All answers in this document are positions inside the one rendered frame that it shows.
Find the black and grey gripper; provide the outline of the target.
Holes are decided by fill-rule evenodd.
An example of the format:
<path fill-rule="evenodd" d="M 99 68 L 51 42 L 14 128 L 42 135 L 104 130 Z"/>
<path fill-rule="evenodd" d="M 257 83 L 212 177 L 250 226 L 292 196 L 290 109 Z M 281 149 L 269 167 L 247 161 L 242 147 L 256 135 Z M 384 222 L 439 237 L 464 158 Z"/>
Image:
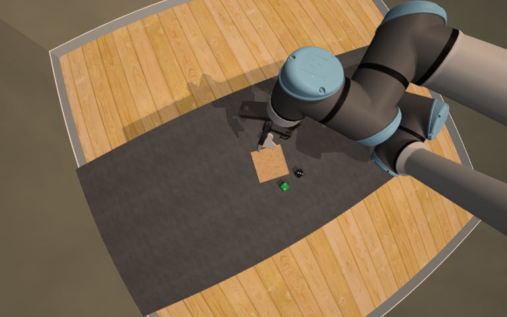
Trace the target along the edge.
<path fill-rule="evenodd" d="M 265 121 L 263 125 L 263 132 L 256 146 L 257 152 L 260 151 L 262 147 L 274 149 L 276 148 L 276 144 L 272 141 L 273 135 L 270 133 L 271 131 L 281 135 L 279 138 L 287 140 L 292 137 L 293 131 L 302 124 L 302 120 L 298 122 L 298 124 L 292 127 L 281 127 L 274 122 Z M 283 137 L 284 136 L 284 137 Z M 285 138 L 287 137 L 287 138 Z"/>

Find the orange flat mat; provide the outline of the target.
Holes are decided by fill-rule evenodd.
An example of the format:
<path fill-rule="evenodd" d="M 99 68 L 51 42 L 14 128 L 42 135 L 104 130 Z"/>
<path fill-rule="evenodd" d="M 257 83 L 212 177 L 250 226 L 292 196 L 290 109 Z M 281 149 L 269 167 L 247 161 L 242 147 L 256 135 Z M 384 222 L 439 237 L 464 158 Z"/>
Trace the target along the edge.
<path fill-rule="evenodd" d="M 289 174 L 281 145 L 251 152 L 251 156 L 259 183 Z"/>

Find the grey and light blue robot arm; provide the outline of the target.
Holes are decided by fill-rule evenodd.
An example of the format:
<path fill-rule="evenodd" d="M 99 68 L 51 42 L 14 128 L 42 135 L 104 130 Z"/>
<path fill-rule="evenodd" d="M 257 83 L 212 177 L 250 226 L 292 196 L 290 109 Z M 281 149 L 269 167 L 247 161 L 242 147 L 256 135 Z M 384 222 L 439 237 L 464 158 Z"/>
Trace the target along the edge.
<path fill-rule="evenodd" d="M 243 101 L 241 118 L 292 127 L 306 116 L 351 141 L 392 176 L 412 176 L 507 236 L 507 184 L 428 151 L 447 103 L 406 92 L 428 88 L 507 126 L 507 49 L 445 26 L 430 1 L 392 8 L 349 79 L 328 50 L 292 52 L 268 102 Z"/>

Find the black die with white pips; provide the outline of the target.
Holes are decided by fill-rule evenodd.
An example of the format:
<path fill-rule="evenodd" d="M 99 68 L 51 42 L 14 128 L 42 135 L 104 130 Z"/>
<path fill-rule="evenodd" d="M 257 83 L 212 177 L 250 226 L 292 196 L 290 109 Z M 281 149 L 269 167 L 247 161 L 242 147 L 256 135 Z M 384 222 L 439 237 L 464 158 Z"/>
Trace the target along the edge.
<path fill-rule="evenodd" d="M 302 169 L 298 169 L 297 171 L 294 172 L 294 174 L 296 175 L 297 178 L 300 178 L 301 176 L 304 175 Z"/>

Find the green die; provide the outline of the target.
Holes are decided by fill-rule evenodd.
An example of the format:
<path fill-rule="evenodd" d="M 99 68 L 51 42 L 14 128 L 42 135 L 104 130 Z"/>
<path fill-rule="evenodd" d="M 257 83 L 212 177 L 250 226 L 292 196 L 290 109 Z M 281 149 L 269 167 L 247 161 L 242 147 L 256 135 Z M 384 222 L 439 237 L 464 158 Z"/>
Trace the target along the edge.
<path fill-rule="evenodd" d="M 279 187 L 285 192 L 289 186 L 286 182 L 283 182 L 282 184 L 279 185 Z"/>

